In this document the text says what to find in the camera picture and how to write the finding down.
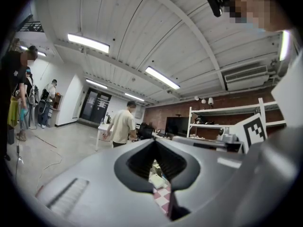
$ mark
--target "pink checkered cloth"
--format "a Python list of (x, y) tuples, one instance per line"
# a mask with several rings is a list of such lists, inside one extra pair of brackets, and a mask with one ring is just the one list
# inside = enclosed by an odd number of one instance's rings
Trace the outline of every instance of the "pink checkered cloth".
[(170, 186), (166, 188), (153, 189), (153, 197), (160, 206), (163, 213), (167, 214), (169, 209)]

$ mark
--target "black door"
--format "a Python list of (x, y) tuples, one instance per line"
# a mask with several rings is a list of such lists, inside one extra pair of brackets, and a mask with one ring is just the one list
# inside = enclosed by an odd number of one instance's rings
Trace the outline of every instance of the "black door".
[(101, 120), (105, 118), (110, 98), (111, 95), (90, 88), (85, 97), (80, 117), (100, 124)]

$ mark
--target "shelf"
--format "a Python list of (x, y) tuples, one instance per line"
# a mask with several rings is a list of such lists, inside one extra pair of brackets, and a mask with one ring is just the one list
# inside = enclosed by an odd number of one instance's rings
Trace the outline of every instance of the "shelf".
[(276, 102), (264, 103), (265, 111), (276, 110), (276, 109), (279, 109), (279, 106)]
[(268, 122), (268, 123), (266, 123), (266, 127), (280, 126), (280, 125), (284, 125), (284, 124), (286, 124), (285, 120)]
[(231, 108), (218, 108), (218, 109), (205, 109), (205, 110), (192, 110), (191, 113), (197, 115), (233, 115), (233, 114), (252, 114), (260, 108), (259, 104), (241, 106), (241, 107), (231, 107)]
[(220, 128), (229, 128), (232, 125), (220, 125), (220, 124), (194, 124), (191, 123), (190, 127), (198, 127), (198, 128), (205, 128), (205, 129), (220, 129)]

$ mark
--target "hand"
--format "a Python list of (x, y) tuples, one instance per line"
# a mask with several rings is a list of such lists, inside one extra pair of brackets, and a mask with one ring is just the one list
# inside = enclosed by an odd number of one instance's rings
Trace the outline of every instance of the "hand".
[(105, 133), (103, 134), (103, 139), (105, 140), (107, 137), (108, 137), (108, 133), (105, 132)]
[(24, 108), (25, 110), (27, 110), (27, 103), (26, 102), (22, 102), (22, 108)]

